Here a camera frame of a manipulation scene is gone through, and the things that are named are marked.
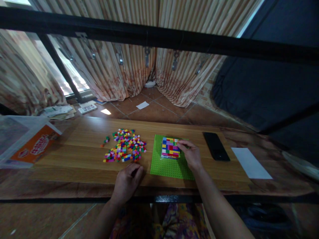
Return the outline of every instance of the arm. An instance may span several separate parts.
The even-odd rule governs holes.
[[[134,194],[142,173],[143,167],[139,164],[129,164],[118,173],[112,197],[103,207],[86,238],[110,237],[115,219],[123,205]]]
[[[253,239],[254,236],[204,169],[200,160],[199,148],[187,140],[180,140],[177,145],[185,153],[187,164],[193,172],[209,223],[216,238]]]

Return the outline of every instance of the plastic box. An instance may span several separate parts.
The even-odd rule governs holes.
[[[0,117],[0,168],[30,168],[62,133],[47,117]]]

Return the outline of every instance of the left hand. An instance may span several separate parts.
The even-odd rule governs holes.
[[[143,174],[143,167],[139,164],[131,163],[122,169],[116,177],[114,192],[111,200],[113,203],[123,206],[134,194]]]

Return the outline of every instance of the wooden table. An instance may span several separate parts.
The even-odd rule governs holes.
[[[119,128],[135,129],[136,134],[147,142],[147,152],[142,153],[139,163],[145,169],[141,186],[196,188],[195,181],[162,177],[150,174],[154,135],[170,135],[188,138],[198,145],[202,163],[221,190],[250,191],[251,181],[228,145],[223,133],[217,127],[177,125],[166,123],[142,122],[123,119],[103,119],[94,117],[79,118],[53,144],[45,156],[35,164],[32,179],[114,184],[117,173],[127,162],[103,163],[104,155],[116,145],[112,133]],[[203,132],[218,134],[230,162],[215,161],[203,137]],[[106,136],[110,142],[100,147]]]

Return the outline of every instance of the curtain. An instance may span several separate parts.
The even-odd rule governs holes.
[[[33,0],[31,4],[44,12],[157,26],[156,0]],[[74,67],[100,100],[122,101],[138,95],[154,71],[154,48],[151,48],[146,68],[142,46],[89,40],[96,56],[93,60],[87,57],[87,46],[80,39],[63,37],[63,40],[74,57]],[[122,55],[123,65],[118,63],[118,55]]]
[[[236,37],[261,0],[160,0],[159,27]],[[197,96],[223,59],[211,54],[199,74],[205,54],[181,52],[177,69],[172,71],[174,51],[157,51],[156,83],[159,91],[174,105],[187,107]]]
[[[49,67],[25,32],[0,29],[0,103],[20,115],[66,104]]]
[[[262,0],[32,0],[35,9],[75,16],[159,26],[208,34],[237,36]],[[150,66],[145,67],[142,46],[89,40],[96,59],[88,59],[79,39],[63,38],[74,57],[73,64],[93,93],[102,100],[124,100],[140,93],[148,79],[174,105],[187,107],[214,69],[220,55],[182,51],[172,71],[174,51],[151,49]],[[117,56],[123,55],[119,65]],[[200,72],[196,75],[199,64]]]

